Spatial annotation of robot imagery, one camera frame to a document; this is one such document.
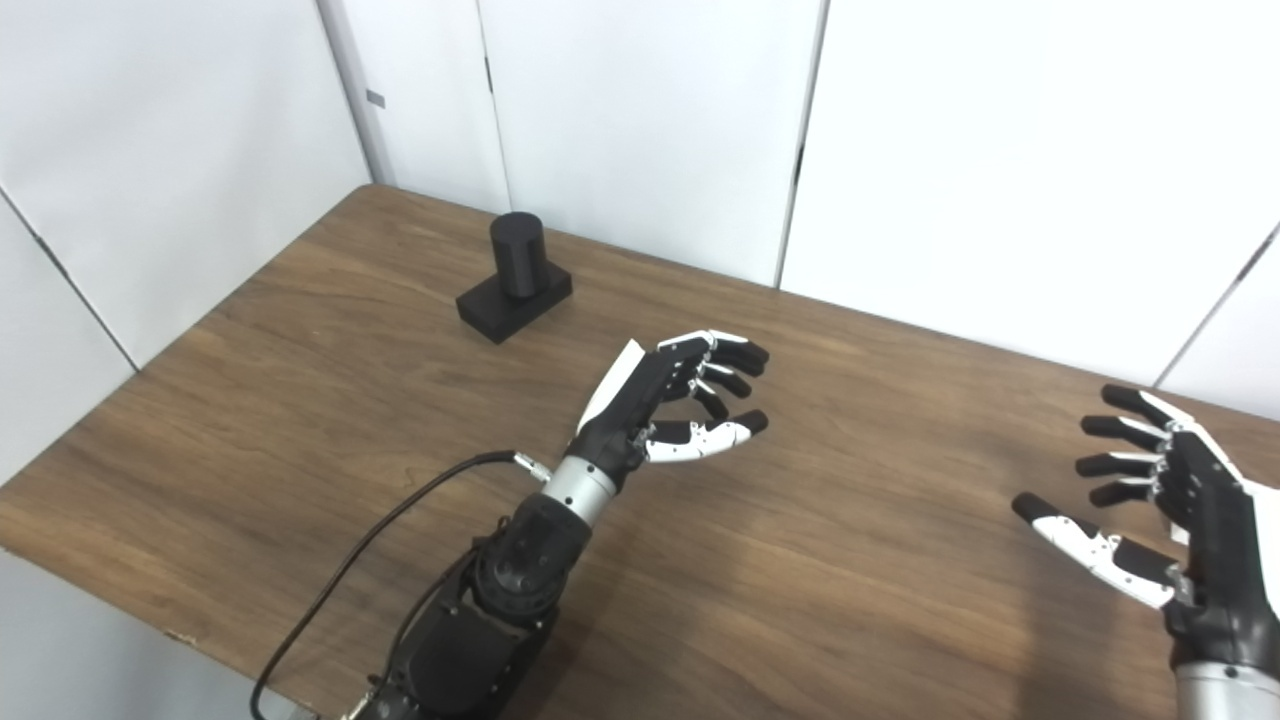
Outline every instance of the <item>black cylinder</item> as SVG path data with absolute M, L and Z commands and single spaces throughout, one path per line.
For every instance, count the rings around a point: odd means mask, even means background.
M 526 299 L 547 290 L 547 240 L 543 222 L 532 213 L 507 213 L 489 225 L 498 284 L 511 297 Z

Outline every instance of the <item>black object on base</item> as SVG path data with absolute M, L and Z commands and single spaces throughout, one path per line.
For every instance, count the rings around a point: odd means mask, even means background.
M 500 343 L 573 293 L 564 269 L 547 260 L 543 222 L 531 213 L 507 213 L 489 225 L 498 273 L 458 296 L 458 315 Z

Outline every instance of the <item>table surface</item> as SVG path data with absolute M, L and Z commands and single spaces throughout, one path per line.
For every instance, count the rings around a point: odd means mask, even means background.
M 554 462 L 627 338 L 718 328 L 772 351 L 732 404 L 771 428 L 632 475 L 508 717 L 1172 716 L 1160 616 L 1009 510 L 1030 489 L 1164 544 L 1073 473 L 1114 447 L 1078 429 L 1103 378 L 559 233 L 575 295 L 494 346 L 453 306 L 489 219 L 355 192 L 0 489 L 0 546 L 252 676 L 411 488 L 485 450 Z M 1187 406 L 1247 474 L 1280 466 L 1280 425 Z M 429 496 L 273 685 L 344 712 L 534 489 L 486 466 Z

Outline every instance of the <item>black rectangular base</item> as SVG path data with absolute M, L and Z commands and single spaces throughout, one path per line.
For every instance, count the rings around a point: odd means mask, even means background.
M 502 292 L 498 275 L 493 275 L 458 296 L 458 315 L 480 334 L 500 343 L 573 293 L 570 274 L 556 263 L 547 265 L 550 284 L 543 292 L 527 300 L 513 300 Z

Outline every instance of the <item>white floor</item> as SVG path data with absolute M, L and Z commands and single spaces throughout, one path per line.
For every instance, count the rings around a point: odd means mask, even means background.
M 0 717 L 248 720 L 252 682 L 0 550 Z M 268 693 L 270 720 L 310 717 Z

